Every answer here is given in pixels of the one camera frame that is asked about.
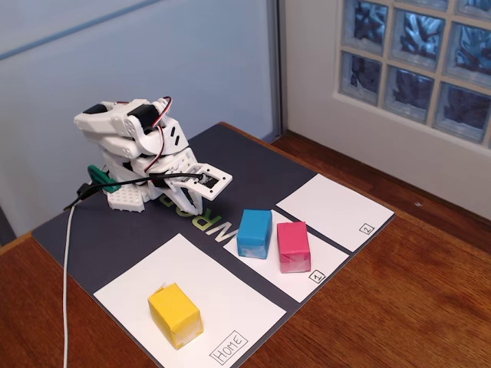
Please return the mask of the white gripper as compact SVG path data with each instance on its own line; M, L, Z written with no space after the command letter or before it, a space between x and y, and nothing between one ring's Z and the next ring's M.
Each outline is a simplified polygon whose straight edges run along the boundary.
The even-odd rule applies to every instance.
M142 177L150 174L197 174L200 164L196 161L193 151L185 148L179 153L161 156L146 172L144 171L153 157L143 155L133 160L133 171ZM182 211L192 215L203 212L203 197L192 184L199 179L176 177L172 179L154 179L144 184L136 184L143 198L158 198L162 194L169 197Z

